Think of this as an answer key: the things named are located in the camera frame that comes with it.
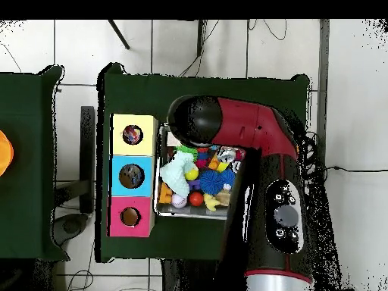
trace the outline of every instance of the yellow ball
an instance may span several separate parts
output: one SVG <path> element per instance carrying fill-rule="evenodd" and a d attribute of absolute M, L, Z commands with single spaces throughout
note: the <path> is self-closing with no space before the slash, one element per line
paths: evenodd
<path fill-rule="evenodd" d="M 186 180 L 195 180 L 199 175 L 198 169 L 193 168 L 192 170 L 185 173 Z"/>

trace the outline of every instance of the yellow box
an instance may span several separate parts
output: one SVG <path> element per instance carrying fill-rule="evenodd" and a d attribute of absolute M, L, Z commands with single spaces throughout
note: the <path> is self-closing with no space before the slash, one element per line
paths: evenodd
<path fill-rule="evenodd" d="M 123 138 L 123 131 L 130 125 L 138 126 L 141 130 L 141 140 L 135 145 L 125 142 Z M 113 129 L 111 131 L 114 155 L 153 156 L 155 154 L 158 121 L 153 116 L 113 114 Z"/>

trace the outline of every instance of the blue box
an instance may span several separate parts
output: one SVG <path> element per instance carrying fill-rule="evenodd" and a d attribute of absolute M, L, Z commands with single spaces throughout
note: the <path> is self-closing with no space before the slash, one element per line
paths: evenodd
<path fill-rule="evenodd" d="M 138 165 L 144 173 L 142 184 L 133 189 L 126 188 L 120 182 L 121 169 L 128 164 Z M 112 159 L 112 196 L 148 196 L 153 194 L 154 180 L 154 157 L 153 156 L 119 156 L 113 155 Z"/>

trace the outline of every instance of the green table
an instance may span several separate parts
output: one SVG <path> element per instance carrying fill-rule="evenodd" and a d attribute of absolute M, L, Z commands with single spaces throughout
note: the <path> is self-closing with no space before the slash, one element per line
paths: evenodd
<path fill-rule="evenodd" d="M 14 159 L 0 177 L 0 258 L 64 260 L 52 241 L 55 208 L 53 92 L 63 69 L 0 74 L 0 130 Z"/>
<path fill-rule="evenodd" d="M 99 75 L 99 125 L 97 143 L 97 198 L 102 196 L 97 211 L 97 258 L 180 258 L 219 259 L 224 221 L 156 217 L 149 238 L 106 236 L 106 215 L 109 175 L 109 115 L 151 114 L 166 121 L 170 104 L 182 95 L 216 95 L 274 106 L 280 111 L 294 111 L 305 124 L 309 79 L 298 75 L 291 80 L 177 78 L 161 75 L 127 75 L 120 64 L 109 64 Z"/>

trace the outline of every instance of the shape sorter box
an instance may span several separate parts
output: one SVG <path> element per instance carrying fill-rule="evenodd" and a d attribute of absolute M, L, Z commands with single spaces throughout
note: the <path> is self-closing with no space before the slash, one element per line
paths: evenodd
<path fill-rule="evenodd" d="M 141 168 L 144 179 L 136 188 L 126 188 L 120 181 L 120 172 L 126 165 Z M 111 172 L 111 196 L 147 196 L 154 192 L 155 157 L 154 156 L 119 156 L 113 155 Z"/>
<path fill-rule="evenodd" d="M 123 222 L 122 214 L 128 208 L 136 209 L 139 215 L 138 223 L 134 226 Z M 149 237 L 155 223 L 152 198 L 114 196 L 111 198 L 110 216 L 109 236 Z"/>
<path fill-rule="evenodd" d="M 124 141 L 123 131 L 128 126 L 140 129 L 141 140 L 131 145 Z M 158 121 L 150 115 L 113 114 L 113 155 L 153 156 L 158 137 Z"/>

